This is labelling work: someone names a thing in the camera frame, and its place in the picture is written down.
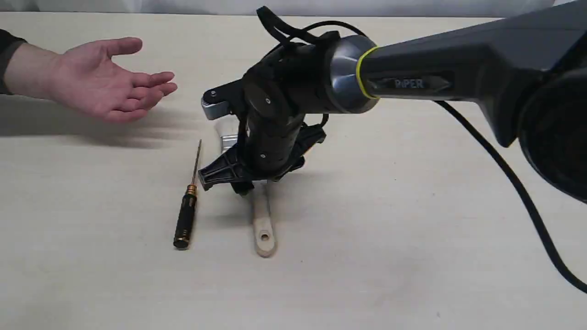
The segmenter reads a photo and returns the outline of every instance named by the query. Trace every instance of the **open palm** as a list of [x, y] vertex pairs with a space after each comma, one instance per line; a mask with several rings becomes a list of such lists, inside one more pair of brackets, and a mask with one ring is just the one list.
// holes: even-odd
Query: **open palm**
[[164, 96], [177, 89], [172, 72], [134, 73], [112, 62], [116, 55], [138, 52], [138, 38], [89, 42], [60, 55], [52, 68], [55, 101], [109, 122], [144, 117]]

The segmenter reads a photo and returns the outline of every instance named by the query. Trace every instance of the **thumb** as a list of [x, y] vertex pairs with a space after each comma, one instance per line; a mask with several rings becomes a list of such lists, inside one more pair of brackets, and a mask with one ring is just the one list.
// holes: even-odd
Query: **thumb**
[[134, 54], [141, 50], [143, 41], [139, 38], [121, 38], [104, 41], [108, 57]]

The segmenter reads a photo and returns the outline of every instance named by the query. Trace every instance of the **white table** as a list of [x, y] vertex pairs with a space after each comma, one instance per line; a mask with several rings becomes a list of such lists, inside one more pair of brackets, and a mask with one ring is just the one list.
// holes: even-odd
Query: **white table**
[[[483, 20], [344, 21], [384, 45]], [[144, 49], [117, 61], [173, 70], [180, 87], [130, 126], [0, 100], [0, 329], [586, 328], [587, 297], [555, 271], [510, 183], [432, 102], [332, 117], [325, 144], [273, 187], [273, 258], [256, 255], [229, 186], [200, 192], [192, 246], [174, 251], [197, 140], [203, 164], [218, 155], [200, 96], [274, 40], [255, 17], [2, 13], [0, 26], [59, 52], [141, 37]], [[475, 105], [456, 106], [495, 142]], [[542, 181], [517, 144], [500, 151], [587, 278], [585, 206]]]

